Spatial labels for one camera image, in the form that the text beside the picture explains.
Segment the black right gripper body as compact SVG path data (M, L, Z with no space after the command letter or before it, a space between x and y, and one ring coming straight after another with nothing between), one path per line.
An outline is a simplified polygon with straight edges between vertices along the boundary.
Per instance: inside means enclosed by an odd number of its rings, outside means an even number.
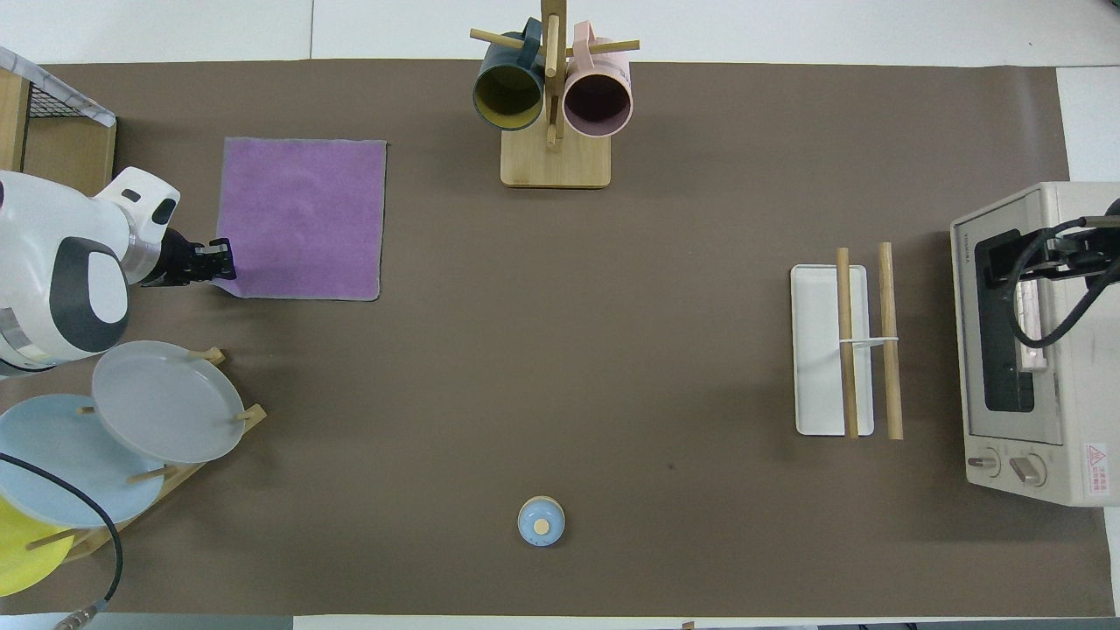
M1088 265L1085 280L1088 282L1116 282L1119 279L1117 271L1117 256L1119 256L1119 233L1117 226L1095 226L1088 237L1088 251L1096 254L1094 262Z

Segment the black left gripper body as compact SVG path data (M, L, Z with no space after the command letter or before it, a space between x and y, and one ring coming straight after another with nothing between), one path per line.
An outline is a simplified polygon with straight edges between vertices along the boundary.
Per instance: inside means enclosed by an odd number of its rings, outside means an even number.
M147 287L179 287L192 282L211 282L204 245L188 241L177 230L164 233L160 254L152 271L144 276Z

